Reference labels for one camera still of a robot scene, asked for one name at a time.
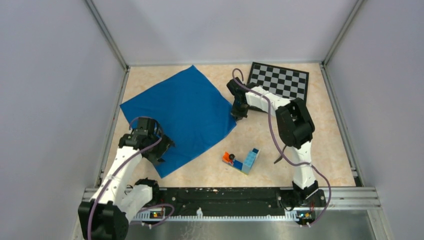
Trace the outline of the blue cloth napkin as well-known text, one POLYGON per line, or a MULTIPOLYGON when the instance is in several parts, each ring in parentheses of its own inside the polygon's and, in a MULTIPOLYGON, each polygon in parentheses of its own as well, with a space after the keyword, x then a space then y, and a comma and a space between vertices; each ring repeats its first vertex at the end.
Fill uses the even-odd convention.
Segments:
POLYGON ((164 178, 223 140, 236 126, 231 103, 194 65, 127 100, 128 122, 151 117, 175 146, 155 169, 164 178))

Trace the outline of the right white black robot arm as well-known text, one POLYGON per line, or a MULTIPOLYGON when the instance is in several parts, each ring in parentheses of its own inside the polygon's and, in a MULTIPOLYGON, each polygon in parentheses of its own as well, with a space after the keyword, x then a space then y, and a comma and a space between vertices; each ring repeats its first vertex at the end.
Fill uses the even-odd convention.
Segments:
POLYGON ((278 135, 292 152, 290 163, 295 166, 293 200, 299 206, 307 206, 319 187, 310 166, 315 125, 305 101, 277 96, 254 83, 244 85, 239 78, 230 80, 226 86, 234 97, 230 114, 236 121, 247 117, 250 107, 275 117, 278 135))

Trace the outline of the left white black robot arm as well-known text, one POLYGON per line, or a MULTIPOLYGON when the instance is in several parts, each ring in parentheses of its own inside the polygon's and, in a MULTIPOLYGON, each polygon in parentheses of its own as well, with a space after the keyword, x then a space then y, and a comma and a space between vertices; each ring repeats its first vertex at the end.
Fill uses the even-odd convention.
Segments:
POLYGON ((130 193, 126 193, 127 184, 142 159, 157 167, 165 162, 162 156, 175 143, 151 117, 139 116, 132 122, 136 125, 131 124, 128 133, 119 139, 115 159, 99 188, 89 201, 78 206, 85 240, 124 240, 139 211, 160 202, 157 181, 142 179, 130 193))

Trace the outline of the black white checkerboard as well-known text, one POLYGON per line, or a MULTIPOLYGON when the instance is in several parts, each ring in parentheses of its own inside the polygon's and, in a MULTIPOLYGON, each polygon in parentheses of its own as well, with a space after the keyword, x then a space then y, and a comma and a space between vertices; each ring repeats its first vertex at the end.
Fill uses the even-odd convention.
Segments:
POLYGON ((276 96, 286 99, 308 96, 309 73, 301 70, 253 62, 248 83, 254 83, 276 96))

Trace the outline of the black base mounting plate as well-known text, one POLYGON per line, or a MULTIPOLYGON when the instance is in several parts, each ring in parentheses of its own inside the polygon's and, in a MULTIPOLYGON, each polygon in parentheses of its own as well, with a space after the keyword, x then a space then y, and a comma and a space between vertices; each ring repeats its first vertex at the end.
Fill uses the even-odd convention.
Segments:
POLYGON ((146 207, 155 207, 150 217, 285 217, 314 212, 327 200, 319 189, 307 199, 292 188, 279 187, 216 187, 158 188, 146 207))

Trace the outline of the aluminium frame rail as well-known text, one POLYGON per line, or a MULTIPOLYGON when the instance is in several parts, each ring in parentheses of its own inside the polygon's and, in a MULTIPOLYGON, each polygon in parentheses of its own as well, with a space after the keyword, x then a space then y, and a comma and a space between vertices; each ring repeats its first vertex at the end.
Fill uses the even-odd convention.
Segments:
POLYGON ((182 217, 150 216, 143 207, 124 240, 392 240, 394 234, 374 187, 321 187, 326 206, 299 216, 182 217))

